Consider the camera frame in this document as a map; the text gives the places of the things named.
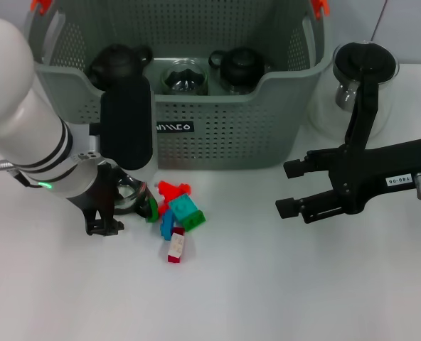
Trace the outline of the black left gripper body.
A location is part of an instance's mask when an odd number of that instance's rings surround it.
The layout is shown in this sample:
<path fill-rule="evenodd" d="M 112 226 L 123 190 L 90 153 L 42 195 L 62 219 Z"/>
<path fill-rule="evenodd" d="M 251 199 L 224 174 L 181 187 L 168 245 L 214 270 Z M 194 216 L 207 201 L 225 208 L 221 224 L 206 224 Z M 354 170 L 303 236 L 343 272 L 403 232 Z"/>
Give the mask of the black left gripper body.
<path fill-rule="evenodd" d="M 85 217 L 114 217 L 114 202 L 117 196 L 117 179 L 112 166 L 103 163 L 97 166 L 97 176 L 92 185 L 78 196 L 68 200 L 78 207 Z"/>

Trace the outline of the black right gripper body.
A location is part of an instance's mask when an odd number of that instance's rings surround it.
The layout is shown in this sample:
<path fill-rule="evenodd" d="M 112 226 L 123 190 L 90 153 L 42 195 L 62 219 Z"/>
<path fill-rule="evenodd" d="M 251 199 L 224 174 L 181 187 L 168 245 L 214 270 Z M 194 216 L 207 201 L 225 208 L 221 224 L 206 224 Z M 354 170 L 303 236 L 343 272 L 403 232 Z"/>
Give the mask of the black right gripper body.
<path fill-rule="evenodd" d="M 341 153 L 329 178 L 344 213 L 362 212 L 372 198 L 416 188 L 421 173 L 421 139 L 358 153 Z"/>

